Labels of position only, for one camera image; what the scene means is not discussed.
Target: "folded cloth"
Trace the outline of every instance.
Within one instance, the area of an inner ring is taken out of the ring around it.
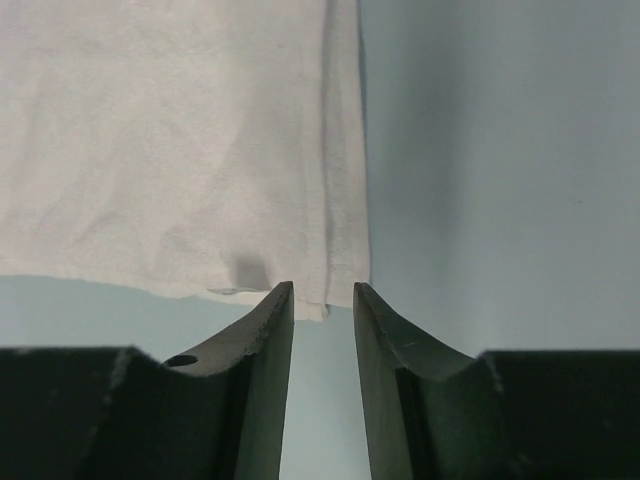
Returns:
[[[0,0],[0,274],[296,318],[369,276],[356,0]]]

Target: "cloth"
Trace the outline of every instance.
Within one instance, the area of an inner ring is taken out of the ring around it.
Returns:
[[[369,276],[356,0],[0,0],[0,274],[296,318]]]

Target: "black plastic part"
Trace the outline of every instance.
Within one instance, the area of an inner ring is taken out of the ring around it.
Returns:
[[[378,479],[638,479],[640,353],[469,358],[356,284],[356,344]]]
[[[293,286],[158,364],[136,348],[0,350],[0,478],[277,479]]]

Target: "gray surface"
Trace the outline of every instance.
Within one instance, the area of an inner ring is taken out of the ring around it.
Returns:
[[[362,0],[373,280],[441,340],[640,346],[640,2]],[[246,309],[0,278],[4,344],[158,358]],[[369,478],[351,312],[296,325],[283,479]]]

